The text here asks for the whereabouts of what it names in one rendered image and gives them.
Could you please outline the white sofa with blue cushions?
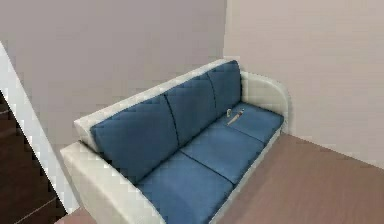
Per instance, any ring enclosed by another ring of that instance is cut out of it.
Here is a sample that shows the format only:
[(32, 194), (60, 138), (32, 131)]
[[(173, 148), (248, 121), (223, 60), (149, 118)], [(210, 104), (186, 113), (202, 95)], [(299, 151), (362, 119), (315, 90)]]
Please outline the white sofa with blue cushions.
[(97, 224), (216, 224), (290, 113), (281, 83), (219, 59), (75, 120), (61, 155)]

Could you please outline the grey remote control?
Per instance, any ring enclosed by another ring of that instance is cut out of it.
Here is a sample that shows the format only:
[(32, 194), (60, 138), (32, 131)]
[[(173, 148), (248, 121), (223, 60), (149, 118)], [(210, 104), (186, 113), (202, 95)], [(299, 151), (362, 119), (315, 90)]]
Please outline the grey remote control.
[(239, 119), (244, 113), (244, 109), (241, 109), (229, 122), (227, 122), (227, 126), (234, 123), (237, 119)]

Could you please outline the dark brown room door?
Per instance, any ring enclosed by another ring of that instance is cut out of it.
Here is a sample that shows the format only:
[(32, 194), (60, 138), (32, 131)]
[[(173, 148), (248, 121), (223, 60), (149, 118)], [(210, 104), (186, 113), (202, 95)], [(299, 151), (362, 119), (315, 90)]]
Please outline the dark brown room door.
[(54, 224), (66, 214), (0, 92), (0, 224)]

